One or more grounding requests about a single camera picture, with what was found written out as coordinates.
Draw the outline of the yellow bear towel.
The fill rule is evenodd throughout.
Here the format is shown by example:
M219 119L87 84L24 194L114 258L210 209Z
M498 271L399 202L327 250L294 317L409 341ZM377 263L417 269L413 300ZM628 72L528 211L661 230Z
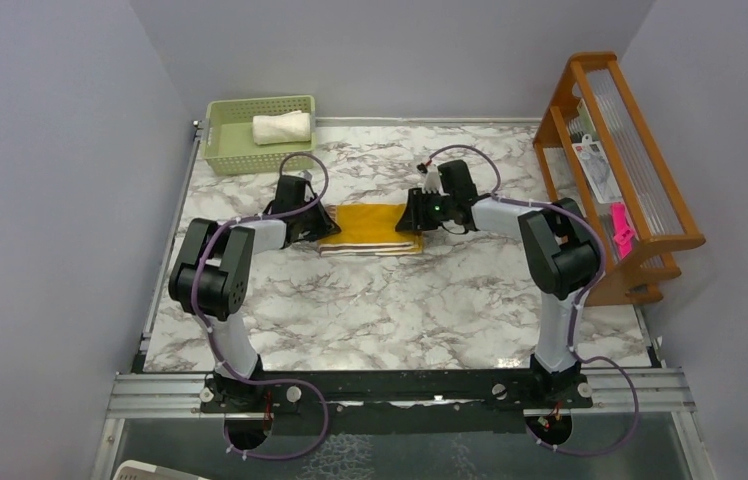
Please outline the yellow bear towel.
M321 256L401 256L423 252L421 234L397 232L405 204L343 204L327 208L340 232L317 242Z

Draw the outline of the green plastic basket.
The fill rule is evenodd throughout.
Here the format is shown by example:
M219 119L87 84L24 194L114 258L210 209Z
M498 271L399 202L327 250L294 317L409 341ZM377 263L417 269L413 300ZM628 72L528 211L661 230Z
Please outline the green plastic basket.
M275 171L287 155L314 151L315 106L311 95L213 101L199 153L217 175Z

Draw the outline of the white towel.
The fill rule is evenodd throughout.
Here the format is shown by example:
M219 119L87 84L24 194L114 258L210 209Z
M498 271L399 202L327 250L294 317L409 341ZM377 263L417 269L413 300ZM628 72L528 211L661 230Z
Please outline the white towel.
M312 130L312 116L302 110L279 115L257 115L252 120L253 141L260 146L308 142Z

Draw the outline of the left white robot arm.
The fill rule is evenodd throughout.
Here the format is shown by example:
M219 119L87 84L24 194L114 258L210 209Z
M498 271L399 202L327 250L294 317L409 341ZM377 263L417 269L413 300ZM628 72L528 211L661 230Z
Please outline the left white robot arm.
M211 399L240 410L263 401L262 361L244 325L253 257L340 231L311 181L282 175L274 199L255 217L224 227L215 220L190 222L168 282L168 293L201 322L216 359L207 389Z

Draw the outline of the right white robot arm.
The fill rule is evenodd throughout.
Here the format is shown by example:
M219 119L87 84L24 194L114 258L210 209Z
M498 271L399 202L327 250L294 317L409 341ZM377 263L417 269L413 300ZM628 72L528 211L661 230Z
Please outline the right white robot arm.
M452 222L464 232L491 232L521 242L533 283L541 291L539 338L530 357L529 398L550 407L579 382L576 337L582 309L606 267L606 253L576 201L554 203L481 194L467 164L418 164L422 186L408 191L395 229L433 231Z

